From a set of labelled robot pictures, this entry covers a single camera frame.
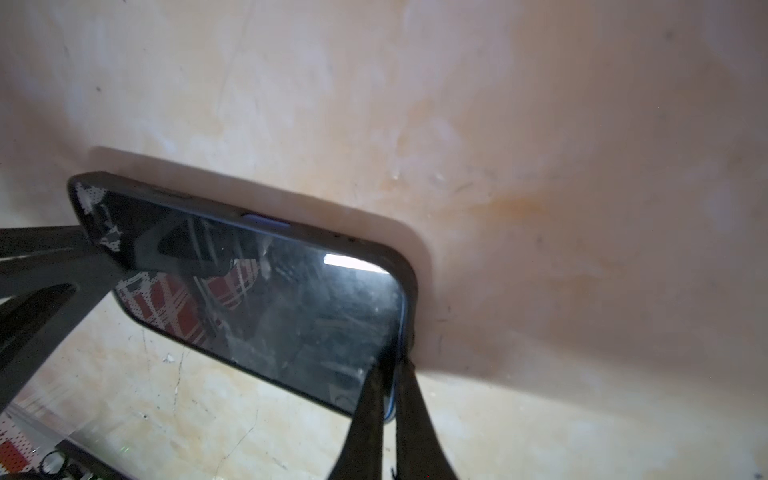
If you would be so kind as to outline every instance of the concrete floor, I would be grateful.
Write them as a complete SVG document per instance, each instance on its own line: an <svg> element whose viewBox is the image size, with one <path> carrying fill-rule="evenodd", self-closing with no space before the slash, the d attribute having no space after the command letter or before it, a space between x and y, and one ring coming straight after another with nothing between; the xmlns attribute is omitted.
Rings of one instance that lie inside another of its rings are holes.
<svg viewBox="0 0 768 480"><path fill-rule="evenodd" d="M461 478L761 478L766 5L2 2L0 220L109 170L387 243ZM325 478L349 423L111 297L17 402L142 479Z"/></svg>

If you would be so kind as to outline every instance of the phone holder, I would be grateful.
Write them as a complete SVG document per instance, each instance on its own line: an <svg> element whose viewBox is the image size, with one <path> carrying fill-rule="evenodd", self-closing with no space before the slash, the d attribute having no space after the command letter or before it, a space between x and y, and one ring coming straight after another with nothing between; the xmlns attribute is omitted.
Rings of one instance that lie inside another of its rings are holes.
<svg viewBox="0 0 768 480"><path fill-rule="evenodd" d="M0 411L56 347L131 272L92 245L80 226L0 230ZM397 480L455 480L407 358L396 367ZM366 377L329 480L381 480L383 385Z"/></svg>

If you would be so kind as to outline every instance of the smartphone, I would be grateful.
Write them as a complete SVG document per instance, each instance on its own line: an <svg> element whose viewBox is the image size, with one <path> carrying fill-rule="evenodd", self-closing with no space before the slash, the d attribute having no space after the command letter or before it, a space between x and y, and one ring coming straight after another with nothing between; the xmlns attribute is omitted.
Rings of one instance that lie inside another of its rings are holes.
<svg viewBox="0 0 768 480"><path fill-rule="evenodd" d="M394 416L418 294L400 253L106 172L68 192L90 241L128 271L114 293L131 318L345 415L378 363Z"/></svg>

